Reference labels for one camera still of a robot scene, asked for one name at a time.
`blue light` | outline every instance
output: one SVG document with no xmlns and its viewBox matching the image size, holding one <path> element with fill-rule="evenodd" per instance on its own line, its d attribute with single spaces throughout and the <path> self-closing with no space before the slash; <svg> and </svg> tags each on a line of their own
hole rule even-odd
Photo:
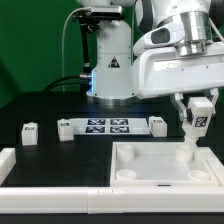
<svg viewBox="0 0 224 224">
<path fill-rule="evenodd" d="M 90 92 L 93 93 L 94 92 L 94 76 L 95 76 L 95 73 L 94 73 L 94 70 L 92 70 L 91 72 L 91 76 L 92 76 L 92 79 L 91 79 L 91 89 L 90 89 Z"/>
</svg>

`metal bracket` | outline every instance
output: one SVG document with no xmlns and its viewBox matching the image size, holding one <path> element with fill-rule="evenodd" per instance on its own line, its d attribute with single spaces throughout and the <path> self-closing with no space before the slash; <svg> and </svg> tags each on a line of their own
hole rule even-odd
<svg viewBox="0 0 224 224">
<path fill-rule="evenodd" d="M 219 90 L 217 88 L 214 89 L 208 89 L 206 91 L 204 91 L 205 96 L 211 101 L 211 103 L 215 106 L 218 97 L 219 97 Z M 216 115 L 216 110 L 214 108 L 213 114 L 212 116 Z"/>
<path fill-rule="evenodd" d="M 184 97 L 182 93 L 175 93 L 174 95 L 170 96 L 171 103 L 178 110 L 181 121 L 187 120 L 187 110 L 181 101 L 183 99 Z"/>
</svg>

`black label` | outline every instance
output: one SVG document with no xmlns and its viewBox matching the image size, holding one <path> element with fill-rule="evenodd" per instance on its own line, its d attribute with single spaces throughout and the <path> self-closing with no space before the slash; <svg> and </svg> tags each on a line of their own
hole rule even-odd
<svg viewBox="0 0 224 224">
<path fill-rule="evenodd" d="M 69 123 L 62 123 L 61 126 L 62 127 L 69 126 Z"/>
<path fill-rule="evenodd" d="M 111 63 L 109 64 L 108 68 L 120 68 L 120 65 L 117 61 L 117 59 L 114 57 L 111 61 Z"/>
<path fill-rule="evenodd" d="M 153 120 L 154 123 L 163 123 L 161 120 Z"/>
<path fill-rule="evenodd" d="M 196 120 L 195 127 L 197 128 L 205 127 L 207 124 L 207 121 L 208 121 L 208 117 L 198 117 Z"/>
<path fill-rule="evenodd" d="M 105 133 L 105 127 L 87 127 L 86 133 L 94 133 L 94 134 Z"/>
<path fill-rule="evenodd" d="M 128 125 L 128 119 L 111 119 L 111 125 Z"/>
<path fill-rule="evenodd" d="M 130 131 L 129 131 L 129 127 L 110 127 L 110 133 L 126 134 L 126 133 L 130 133 Z"/>
<path fill-rule="evenodd" d="M 105 125 L 106 120 L 105 119 L 89 119 L 88 125 Z"/>
<path fill-rule="evenodd" d="M 34 127 L 26 127 L 25 130 L 26 131 L 28 131 L 28 130 L 34 130 Z"/>
</svg>

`black tabletop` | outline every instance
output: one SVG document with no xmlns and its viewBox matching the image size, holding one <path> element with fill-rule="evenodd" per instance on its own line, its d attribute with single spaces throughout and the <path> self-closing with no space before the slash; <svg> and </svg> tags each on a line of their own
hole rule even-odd
<svg viewBox="0 0 224 224">
<path fill-rule="evenodd" d="M 224 159 L 224 105 L 216 105 L 206 137 L 199 146 L 209 146 L 216 156 Z M 74 141 L 60 142 L 57 120 L 70 118 L 146 118 L 162 117 L 168 124 L 167 138 L 142 136 L 74 136 Z M 21 131 L 24 123 L 38 123 L 38 145 L 22 146 Z M 169 97 L 139 101 L 126 106 L 105 106 L 90 103 L 78 93 L 26 93 L 0 110 L 0 149 L 16 148 L 16 166 L 3 187 L 34 186 L 109 186 L 112 143 L 183 141 L 184 133 L 178 112 Z M 224 222 L 222 214 L 123 214 L 123 215 L 2 215 L 0 220 L 22 223 L 22 220 L 45 220 L 44 223 L 216 223 Z"/>
</svg>

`white cube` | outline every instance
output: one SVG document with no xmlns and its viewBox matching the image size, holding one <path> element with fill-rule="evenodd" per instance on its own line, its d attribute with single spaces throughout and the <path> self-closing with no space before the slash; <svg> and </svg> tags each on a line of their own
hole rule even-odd
<svg viewBox="0 0 224 224">
<path fill-rule="evenodd" d="M 58 135 L 60 141 L 73 141 L 73 127 L 70 124 L 70 120 L 59 120 L 58 121 Z"/>
<path fill-rule="evenodd" d="M 37 145 L 38 141 L 38 125 L 37 123 L 29 123 L 23 125 L 22 130 L 22 144 L 26 145 Z"/>
<path fill-rule="evenodd" d="M 149 130 L 154 137 L 167 137 L 167 124 L 161 117 L 149 117 Z"/>
<path fill-rule="evenodd" d="M 0 153 L 0 185 L 9 175 L 16 164 L 16 154 L 14 148 L 4 148 Z"/>
</svg>

